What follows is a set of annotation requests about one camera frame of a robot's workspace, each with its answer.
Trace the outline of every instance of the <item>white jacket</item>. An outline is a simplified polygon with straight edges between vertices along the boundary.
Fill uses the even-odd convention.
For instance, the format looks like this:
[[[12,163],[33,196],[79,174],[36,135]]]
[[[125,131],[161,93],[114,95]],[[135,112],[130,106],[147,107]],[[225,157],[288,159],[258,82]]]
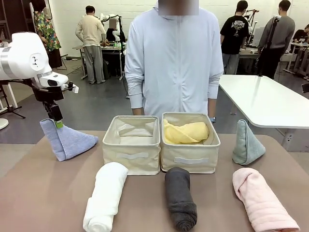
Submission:
[[[132,109],[159,118],[207,114],[223,70],[214,14],[200,8],[196,16],[160,16],[156,6],[131,23],[125,72]]]

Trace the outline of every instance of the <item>dark gray towel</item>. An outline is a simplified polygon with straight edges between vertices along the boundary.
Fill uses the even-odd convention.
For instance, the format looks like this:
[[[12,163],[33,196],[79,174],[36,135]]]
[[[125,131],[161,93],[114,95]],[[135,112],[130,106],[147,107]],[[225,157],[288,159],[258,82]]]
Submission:
[[[197,223],[197,206],[190,194],[190,174],[182,168],[170,169],[165,175],[165,191],[176,229],[191,230]]]

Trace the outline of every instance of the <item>wristwatch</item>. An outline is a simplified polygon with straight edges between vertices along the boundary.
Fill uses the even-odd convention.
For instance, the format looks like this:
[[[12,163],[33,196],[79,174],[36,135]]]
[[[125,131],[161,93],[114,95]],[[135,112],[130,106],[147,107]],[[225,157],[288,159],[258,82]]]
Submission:
[[[216,117],[211,117],[210,120],[212,123],[216,123]]]

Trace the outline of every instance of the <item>floral shirt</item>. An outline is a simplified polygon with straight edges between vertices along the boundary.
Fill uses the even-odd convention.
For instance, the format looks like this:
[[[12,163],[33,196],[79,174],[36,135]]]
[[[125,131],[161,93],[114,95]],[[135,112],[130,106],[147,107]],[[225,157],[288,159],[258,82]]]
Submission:
[[[47,40],[47,43],[44,44],[47,52],[61,48],[52,22],[45,18],[44,12],[34,12],[34,24],[36,31],[40,31],[42,36]]]

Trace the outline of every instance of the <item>bin containing yellow towel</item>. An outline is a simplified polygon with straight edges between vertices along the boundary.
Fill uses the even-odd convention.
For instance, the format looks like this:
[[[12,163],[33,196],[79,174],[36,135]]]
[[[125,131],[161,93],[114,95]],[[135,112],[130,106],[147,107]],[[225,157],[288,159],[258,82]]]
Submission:
[[[161,135],[163,171],[180,167],[193,174],[215,172],[221,143],[207,115],[164,113]]]
[[[160,122],[155,116],[117,116],[103,138],[104,163],[118,162],[128,175],[160,172]]]

